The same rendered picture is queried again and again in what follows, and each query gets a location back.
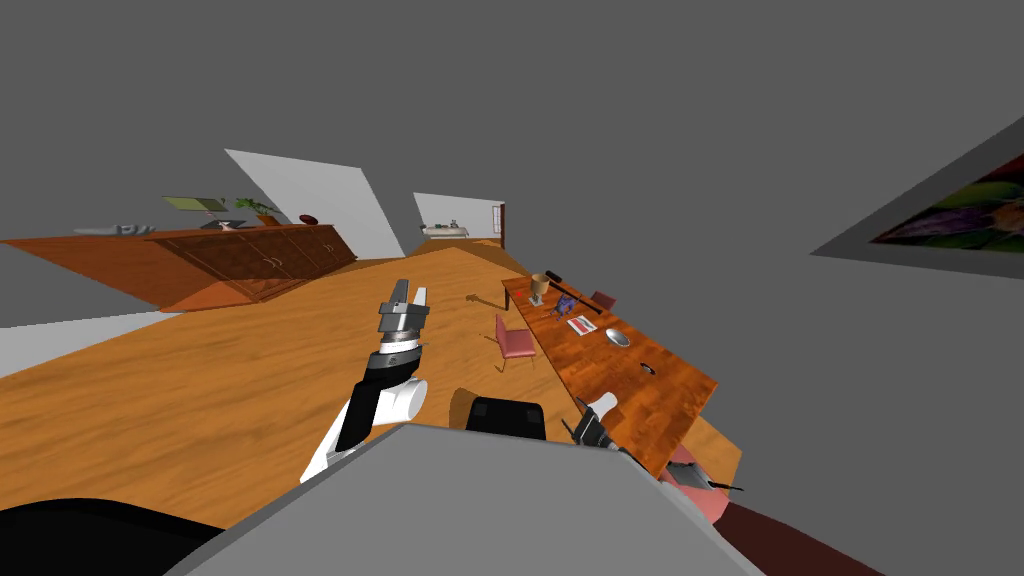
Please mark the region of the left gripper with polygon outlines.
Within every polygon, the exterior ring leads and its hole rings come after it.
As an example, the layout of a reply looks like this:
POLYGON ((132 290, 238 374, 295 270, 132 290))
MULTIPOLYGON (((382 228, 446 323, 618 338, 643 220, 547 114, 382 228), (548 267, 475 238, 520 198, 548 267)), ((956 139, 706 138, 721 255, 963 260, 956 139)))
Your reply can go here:
POLYGON ((384 302, 380 305, 379 333, 419 332, 424 328, 426 317, 429 314, 427 288, 419 287, 412 303, 408 303, 409 288, 409 280, 399 279, 391 294, 390 302, 384 302))

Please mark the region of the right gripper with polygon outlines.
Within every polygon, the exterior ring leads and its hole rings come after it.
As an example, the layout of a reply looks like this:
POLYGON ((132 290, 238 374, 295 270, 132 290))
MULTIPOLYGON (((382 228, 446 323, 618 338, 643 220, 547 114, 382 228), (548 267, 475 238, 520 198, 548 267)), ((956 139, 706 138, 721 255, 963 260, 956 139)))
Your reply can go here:
POLYGON ((694 489, 711 491, 716 488, 714 481, 696 462, 669 462, 665 470, 676 484, 694 489))

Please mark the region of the long wooden dining table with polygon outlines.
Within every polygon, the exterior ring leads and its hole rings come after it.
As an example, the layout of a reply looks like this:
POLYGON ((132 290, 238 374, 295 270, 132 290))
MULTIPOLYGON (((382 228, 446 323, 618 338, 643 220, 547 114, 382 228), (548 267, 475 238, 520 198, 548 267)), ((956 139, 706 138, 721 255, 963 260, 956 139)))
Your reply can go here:
POLYGON ((560 291, 551 287, 543 305, 535 307, 529 302, 529 277, 505 279, 502 286, 506 305, 523 317, 567 393, 586 403, 612 393, 618 404, 602 421, 610 438, 650 475, 662 474, 716 390, 716 382, 608 311, 598 315, 577 302, 571 313, 558 320, 551 311, 563 294, 560 291), (586 317, 598 329, 580 336, 567 324, 577 316, 586 317), (611 344, 605 336, 609 328, 624 332, 631 345, 611 344), (641 362, 657 374, 647 374, 641 362))

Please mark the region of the black long bar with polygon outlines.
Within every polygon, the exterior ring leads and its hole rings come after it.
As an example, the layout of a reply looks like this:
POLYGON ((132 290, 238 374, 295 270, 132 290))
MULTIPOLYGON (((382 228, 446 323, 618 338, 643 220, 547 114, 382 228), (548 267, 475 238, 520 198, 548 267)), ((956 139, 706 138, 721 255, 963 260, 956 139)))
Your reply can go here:
POLYGON ((563 279, 559 275, 555 274, 554 272, 552 272, 550 270, 546 271, 544 273, 544 275, 548 278, 549 285, 551 287, 553 287, 556 290, 560 291, 565 296, 567 296, 569 299, 574 300, 574 301, 577 301, 579 303, 584 303, 586 306, 588 306, 589 308, 593 310, 598 315, 601 315, 601 314, 603 314, 605 312, 603 308, 598 307, 597 304, 595 302, 593 302, 592 300, 586 299, 581 294, 578 294, 578 293, 573 292, 572 290, 568 289, 563 284, 563 279))

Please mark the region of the wooden sideboard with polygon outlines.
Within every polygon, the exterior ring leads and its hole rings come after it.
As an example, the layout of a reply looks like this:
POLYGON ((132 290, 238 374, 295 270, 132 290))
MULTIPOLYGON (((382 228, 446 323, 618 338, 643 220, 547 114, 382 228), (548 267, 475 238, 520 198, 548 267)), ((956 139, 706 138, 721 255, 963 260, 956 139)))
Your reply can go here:
POLYGON ((8 245, 146 302, 196 312, 272 299, 355 261, 330 224, 76 233, 8 245))

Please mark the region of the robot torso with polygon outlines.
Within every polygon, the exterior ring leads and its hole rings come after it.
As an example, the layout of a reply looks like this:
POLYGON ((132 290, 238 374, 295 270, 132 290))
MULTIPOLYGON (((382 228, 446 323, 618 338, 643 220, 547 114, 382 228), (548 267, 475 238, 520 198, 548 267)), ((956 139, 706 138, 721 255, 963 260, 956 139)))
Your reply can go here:
POLYGON ((631 456, 401 423, 166 576, 765 576, 631 456))

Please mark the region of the framed colourful wall picture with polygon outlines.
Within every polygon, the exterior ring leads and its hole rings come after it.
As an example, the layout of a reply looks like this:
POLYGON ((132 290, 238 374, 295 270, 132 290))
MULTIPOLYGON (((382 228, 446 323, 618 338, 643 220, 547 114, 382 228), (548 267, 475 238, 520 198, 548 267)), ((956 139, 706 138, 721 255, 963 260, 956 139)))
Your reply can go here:
POLYGON ((1024 280, 1024 116, 814 253, 1024 280))

